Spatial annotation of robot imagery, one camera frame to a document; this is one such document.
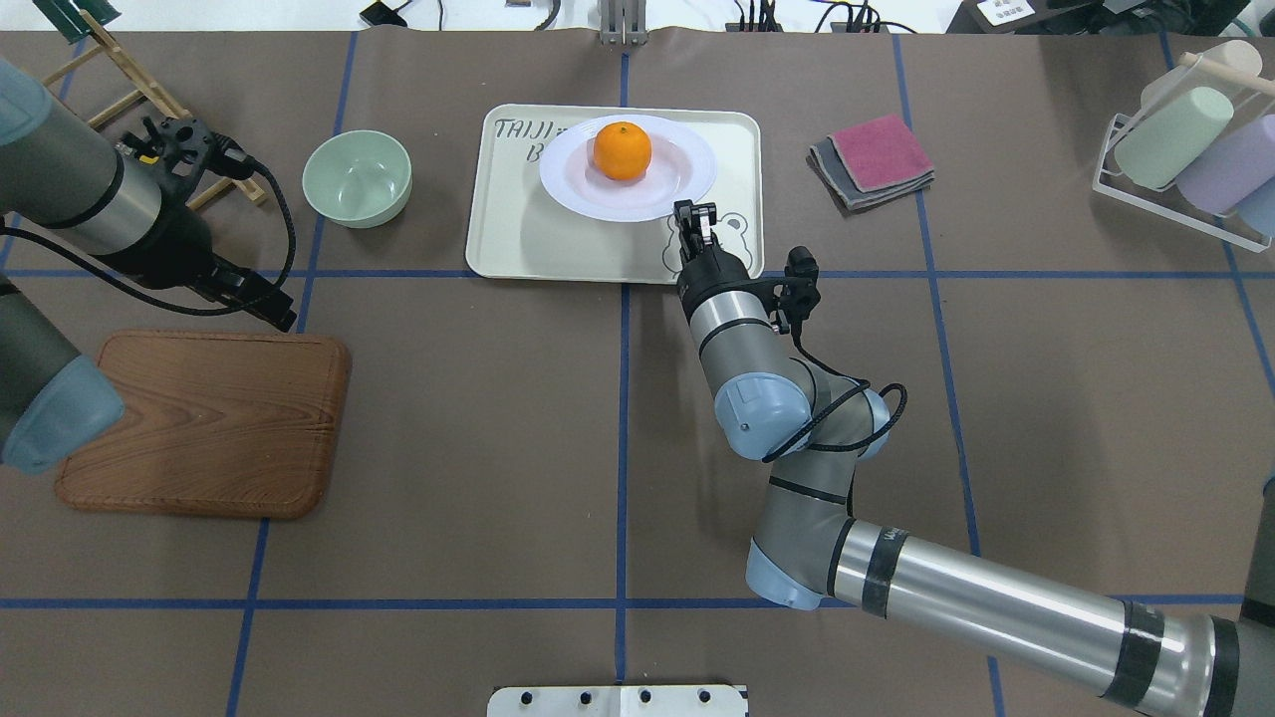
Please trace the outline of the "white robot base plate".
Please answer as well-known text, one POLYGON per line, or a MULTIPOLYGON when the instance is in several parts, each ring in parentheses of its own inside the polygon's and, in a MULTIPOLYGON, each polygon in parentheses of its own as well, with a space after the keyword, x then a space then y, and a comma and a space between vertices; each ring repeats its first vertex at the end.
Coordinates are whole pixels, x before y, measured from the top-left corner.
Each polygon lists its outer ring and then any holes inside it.
POLYGON ((750 716, 746 688, 729 684, 510 686, 487 716, 750 716))

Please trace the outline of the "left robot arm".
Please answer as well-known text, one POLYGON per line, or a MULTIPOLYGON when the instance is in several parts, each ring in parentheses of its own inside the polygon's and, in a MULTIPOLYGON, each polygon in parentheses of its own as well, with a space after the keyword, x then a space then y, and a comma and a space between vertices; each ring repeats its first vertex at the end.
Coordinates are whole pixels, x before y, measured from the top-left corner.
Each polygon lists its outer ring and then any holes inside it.
MULTIPOLYGON (((260 159, 200 119, 143 119, 142 135, 99 135, 48 88, 1 64, 3 214, 24 227, 4 237, 47 249, 133 299, 164 313, 252 315, 291 330, 297 315, 283 290, 297 236, 279 182, 260 159), (269 182, 287 233, 275 279, 235 264, 210 245, 208 223, 187 207, 204 174, 269 182), (156 297, 190 290, 198 310, 156 297)), ((10 281, 1 310, 3 463, 40 475, 96 440, 125 413, 105 373, 62 336, 10 281)))

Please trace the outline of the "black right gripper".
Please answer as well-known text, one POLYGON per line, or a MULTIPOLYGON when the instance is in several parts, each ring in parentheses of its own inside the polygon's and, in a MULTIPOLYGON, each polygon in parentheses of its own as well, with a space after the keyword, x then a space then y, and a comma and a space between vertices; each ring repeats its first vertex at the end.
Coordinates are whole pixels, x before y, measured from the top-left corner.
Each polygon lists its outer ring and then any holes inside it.
POLYGON ((731 286, 750 279, 746 264, 736 254, 720 249, 717 244, 704 244, 717 242, 715 203, 674 202, 673 219, 682 259, 682 269, 674 285, 683 305, 700 305, 728 291, 731 286))

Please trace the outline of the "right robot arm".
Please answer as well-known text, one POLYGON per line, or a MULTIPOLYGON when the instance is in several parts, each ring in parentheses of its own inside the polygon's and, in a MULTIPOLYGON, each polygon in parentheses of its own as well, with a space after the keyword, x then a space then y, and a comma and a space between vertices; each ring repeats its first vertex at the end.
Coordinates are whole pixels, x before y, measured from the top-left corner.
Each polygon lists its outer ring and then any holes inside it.
POLYGON ((1237 620, 1170 617, 1139 600, 1075 589, 943 549, 853 513, 856 469, 887 441, 900 410, 884 390, 811 358, 801 336, 819 268, 794 248, 780 277, 754 277, 718 240, 711 203, 674 202, 677 292, 714 415, 732 450, 770 468, 746 580, 790 609, 843 600, 924 626, 1090 689, 1148 716, 1272 713, 1272 482, 1237 620))

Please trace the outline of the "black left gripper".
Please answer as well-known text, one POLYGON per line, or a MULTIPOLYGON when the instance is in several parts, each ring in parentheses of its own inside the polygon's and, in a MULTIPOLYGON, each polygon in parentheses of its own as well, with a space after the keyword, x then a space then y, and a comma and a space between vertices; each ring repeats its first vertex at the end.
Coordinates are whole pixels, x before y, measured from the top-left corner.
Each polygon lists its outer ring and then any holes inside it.
POLYGON ((292 310, 291 296, 277 281, 269 281, 256 270, 236 265, 218 255, 210 259, 213 264, 209 272, 187 285, 190 290, 200 299, 272 324, 275 330, 292 330, 300 315, 292 310))

